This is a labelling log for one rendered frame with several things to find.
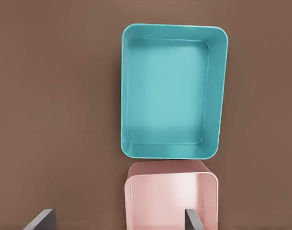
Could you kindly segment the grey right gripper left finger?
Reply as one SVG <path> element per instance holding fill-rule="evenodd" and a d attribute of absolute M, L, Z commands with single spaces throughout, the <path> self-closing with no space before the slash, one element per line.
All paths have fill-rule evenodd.
<path fill-rule="evenodd" d="M 56 212 L 44 209 L 23 230 L 56 230 Z"/>

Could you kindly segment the pink rectangular tray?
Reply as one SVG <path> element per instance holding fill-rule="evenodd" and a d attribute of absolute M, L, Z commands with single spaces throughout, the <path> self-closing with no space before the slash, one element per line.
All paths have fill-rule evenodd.
<path fill-rule="evenodd" d="M 186 209 L 218 229 L 218 179 L 200 160 L 134 162 L 124 195 L 127 230 L 184 230 Z"/>

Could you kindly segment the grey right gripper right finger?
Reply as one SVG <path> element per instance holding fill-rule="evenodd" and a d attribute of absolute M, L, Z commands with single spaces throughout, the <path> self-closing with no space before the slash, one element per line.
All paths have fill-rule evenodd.
<path fill-rule="evenodd" d="M 205 230 L 201 219 L 194 209 L 185 209 L 185 230 Z"/>

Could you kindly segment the teal rectangular tray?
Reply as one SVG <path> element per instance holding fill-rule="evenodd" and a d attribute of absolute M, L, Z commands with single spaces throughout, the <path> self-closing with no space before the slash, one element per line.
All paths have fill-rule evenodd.
<path fill-rule="evenodd" d="M 227 52 L 227 33 L 217 26 L 127 26 L 121 58 L 123 153 L 136 159 L 213 157 Z"/>

